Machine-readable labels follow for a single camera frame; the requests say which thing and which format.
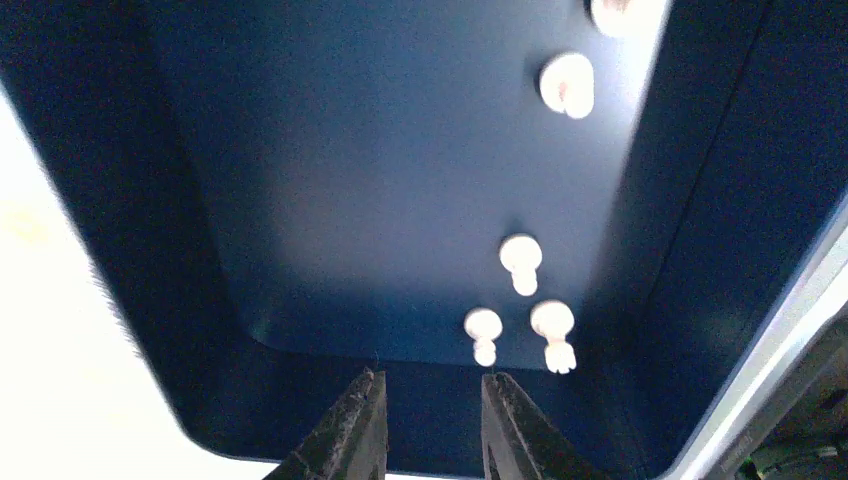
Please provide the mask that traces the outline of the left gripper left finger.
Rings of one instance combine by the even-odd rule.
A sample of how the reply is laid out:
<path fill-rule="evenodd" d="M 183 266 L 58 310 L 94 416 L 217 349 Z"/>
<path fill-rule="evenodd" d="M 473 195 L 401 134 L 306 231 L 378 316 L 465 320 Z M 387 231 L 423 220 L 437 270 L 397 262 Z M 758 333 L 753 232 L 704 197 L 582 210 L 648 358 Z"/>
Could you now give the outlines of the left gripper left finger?
<path fill-rule="evenodd" d="M 265 479 L 383 479 L 387 454 L 386 373 L 365 369 Z"/>

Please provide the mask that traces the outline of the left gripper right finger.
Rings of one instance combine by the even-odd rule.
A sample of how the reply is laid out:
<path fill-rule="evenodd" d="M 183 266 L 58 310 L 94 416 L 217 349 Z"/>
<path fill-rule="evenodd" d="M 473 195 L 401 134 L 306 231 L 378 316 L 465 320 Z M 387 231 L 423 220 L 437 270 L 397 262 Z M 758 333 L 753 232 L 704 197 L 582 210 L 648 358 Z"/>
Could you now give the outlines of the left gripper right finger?
<path fill-rule="evenodd" d="M 487 479 L 607 479 L 507 373 L 481 382 L 481 440 Z"/>

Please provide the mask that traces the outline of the white pawn in tray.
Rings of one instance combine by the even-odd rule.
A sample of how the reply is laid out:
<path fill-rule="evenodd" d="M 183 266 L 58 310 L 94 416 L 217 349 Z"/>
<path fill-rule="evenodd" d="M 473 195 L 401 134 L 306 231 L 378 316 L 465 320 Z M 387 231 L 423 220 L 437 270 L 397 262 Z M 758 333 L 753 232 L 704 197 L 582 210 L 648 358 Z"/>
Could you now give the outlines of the white pawn in tray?
<path fill-rule="evenodd" d="M 481 367 L 491 367 L 497 359 L 495 341 L 503 331 L 499 315 L 488 308 L 474 308 L 464 319 L 463 328 L 473 341 L 473 358 Z"/>
<path fill-rule="evenodd" d="M 533 296 L 538 289 L 537 271 L 543 259 L 540 244 L 527 234 L 511 235 L 502 242 L 498 256 L 511 276 L 515 292 L 524 297 Z"/>

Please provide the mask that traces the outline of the white rook in tray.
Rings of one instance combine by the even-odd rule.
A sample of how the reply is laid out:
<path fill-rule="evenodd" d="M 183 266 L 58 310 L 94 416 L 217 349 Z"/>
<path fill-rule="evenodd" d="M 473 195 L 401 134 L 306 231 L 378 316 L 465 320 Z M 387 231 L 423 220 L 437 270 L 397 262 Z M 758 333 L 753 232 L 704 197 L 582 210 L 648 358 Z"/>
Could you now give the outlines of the white rook in tray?
<path fill-rule="evenodd" d="M 559 300 L 545 300 L 531 309 L 530 321 L 533 331 L 546 341 L 544 360 L 548 371 L 564 375 L 575 370 L 574 347 L 566 339 L 575 325 L 571 309 Z"/>

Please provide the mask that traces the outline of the dark blue plastic tray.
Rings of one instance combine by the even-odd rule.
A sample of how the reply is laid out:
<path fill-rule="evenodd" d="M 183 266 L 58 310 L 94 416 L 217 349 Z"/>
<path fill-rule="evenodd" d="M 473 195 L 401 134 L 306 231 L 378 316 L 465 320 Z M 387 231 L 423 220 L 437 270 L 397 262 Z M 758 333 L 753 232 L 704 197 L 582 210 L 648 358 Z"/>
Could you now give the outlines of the dark blue plastic tray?
<path fill-rule="evenodd" d="M 389 467 L 479 476 L 488 307 L 578 451 L 654 479 L 847 198 L 846 3 L 660 8 L 615 39 L 585 1 L 5 1 L 1 84 L 195 445 L 278 461 L 378 368 Z M 540 98 L 565 52 L 584 119 Z"/>

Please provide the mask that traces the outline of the white piece tray far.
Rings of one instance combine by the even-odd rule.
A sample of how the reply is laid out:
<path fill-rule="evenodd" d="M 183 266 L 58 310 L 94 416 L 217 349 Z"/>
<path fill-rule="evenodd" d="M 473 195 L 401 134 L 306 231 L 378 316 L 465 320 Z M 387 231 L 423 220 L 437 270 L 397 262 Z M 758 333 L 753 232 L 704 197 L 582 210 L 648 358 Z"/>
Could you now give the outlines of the white piece tray far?
<path fill-rule="evenodd" d="M 593 65 L 578 52 L 552 57 L 539 72 L 538 90 L 549 110 L 575 120 L 584 119 L 595 103 Z"/>

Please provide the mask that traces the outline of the aluminium rail frame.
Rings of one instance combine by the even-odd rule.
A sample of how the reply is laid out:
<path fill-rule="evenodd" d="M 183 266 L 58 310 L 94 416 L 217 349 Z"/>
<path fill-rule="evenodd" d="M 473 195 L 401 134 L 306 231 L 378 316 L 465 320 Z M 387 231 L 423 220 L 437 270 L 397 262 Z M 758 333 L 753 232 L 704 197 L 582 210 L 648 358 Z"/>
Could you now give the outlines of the aluminium rail frame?
<path fill-rule="evenodd" d="M 748 427 L 847 304 L 847 200 L 825 222 L 794 281 L 663 479 L 732 474 L 757 440 Z"/>

